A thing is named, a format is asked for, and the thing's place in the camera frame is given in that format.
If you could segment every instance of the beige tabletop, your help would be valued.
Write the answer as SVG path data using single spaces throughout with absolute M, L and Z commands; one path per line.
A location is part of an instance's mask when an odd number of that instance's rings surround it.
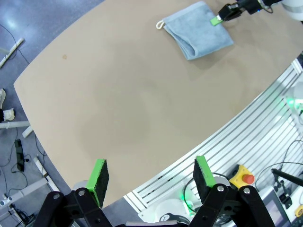
M 106 158 L 112 203 L 175 162 L 266 89 L 303 49 L 281 6 L 225 23 L 234 45 L 187 61 L 156 23 L 196 0 L 106 0 L 24 70 L 15 89 L 70 187 Z M 216 13 L 225 0 L 206 1 Z

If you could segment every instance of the blue towel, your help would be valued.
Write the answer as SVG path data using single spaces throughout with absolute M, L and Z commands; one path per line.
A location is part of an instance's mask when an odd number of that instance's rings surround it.
M 175 38 L 187 60 L 233 44 L 225 28 L 210 22 L 215 15 L 205 2 L 197 2 L 167 18 L 164 29 Z

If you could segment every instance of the floor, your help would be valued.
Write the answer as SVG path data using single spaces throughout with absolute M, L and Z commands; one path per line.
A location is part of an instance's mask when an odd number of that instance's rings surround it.
M 6 27 L 14 35 L 16 40 L 21 37 L 25 38 L 25 42 L 19 49 L 26 60 L 31 62 L 56 36 L 102 1 L 103 0 L 1 1 L 0 24 Z M 2 48 L 10 49 L 13 44 L 14 40 L 11 35 L 0 27 L 0 46 Z M 0 69 L 0 88 L 4 88 L 7 93 L 3 109 L 14 108 L 16 111 L 15 121 L 27 120 L 13 87 L 15 80 L 27 67 L 26 60 L 21 56 L 20 52 L 17 52 L 16 56 L 14 58 L 12 56 L 11 60 L 7 61 Z M 8 193 L 12 188 L 20 189 L 25 187 L 26 180 L 28 185 L 30 185 L 42 177 L 34 162 L 31 162 L 31 159 L 38 156 L 38 159 L 43 162 L 43 157 L 38 151 L 39 148 L 40 152 L 43 152 L 43 148 L 39 142 L 37 143 L 37 148 L 34 133 L 31 133 L 26 139 L 23 138 L 23 130 L 24 128 L 19 128 L 18 130 L 0 130 L 0 165 L 3 166 L 0 169 L 1 195 Z M 16 163 L 16 155 L 14 146 L 12 146 L 16 138 L 21 139 L 24 154 L 30 155 L 26 157 L 29 159 L 29 162 L 25 163 L 24 174 L 27 179 L 20 173 L 11 172 L 12 167 L 16 168 L 14 166 Z M 44 166 L 58 188 L 63 193 L 68 193 L 70 188 L 54 168 L 48 156 L 45 156 Z M 15 192 L 16 191 L 14 190 L 10 190 L 9 194 L 12 195 Z M 28 215 L 32 213 L 37 214 L 45 196 L 49 192 L 50 189 L 48 186 L 45 186 L 25 198 L 20 199 L 15 205 L 18 209 L 25 211 Z M 16 224 L 16 220 L 12 217 L 0 220 L 0 226 L 3 227 L 11 227 Z

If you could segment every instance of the white shoe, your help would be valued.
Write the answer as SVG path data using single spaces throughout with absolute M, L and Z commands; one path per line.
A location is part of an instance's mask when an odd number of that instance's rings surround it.
M 15 118 L 14 109 L 3 110 L 3 118 L 5 121 L 12 121 Z
M 0 89 L 0 109 L 2 109 L 2 105 L 5 99 L 6 93 L 4 89 Z

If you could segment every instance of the black device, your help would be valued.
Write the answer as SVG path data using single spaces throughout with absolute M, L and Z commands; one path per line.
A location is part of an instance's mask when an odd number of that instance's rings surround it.
M 17 155 L 17 169 L 21 172 L 24 172 L 24 155 L 21 140 L 15 140 L 15 148 Z
M 284 193 L 282 195 L 280 195 L 279 198 L 280 198 L 280 201 L 285 205 L 286 209 L 288 209 L 293 204 L 293 202 L 289 196 L 289 194 L 290 194 L 289 191 L 284 186 L 284 181 L 279 181 L 278 178 L 282 177 L 301 187 L 303 187 L 303 180 L 298 177 L 287 174 L 285 172 L 282 172 L 281 170 L 278 170 L 278 169 L 271 169 L 271 172 L 273 173 L 275 181 L 277 183 L 276 188 L 278 189 L 279 187 L 283 187 Z
M 233 4 L 226 4 L 219 11 L 219 16 L 223 21 L 235 19 L 244 11 L 254 14 L 262 9 L 268 10 L 271 5 L 281 0 L 238 0 Z

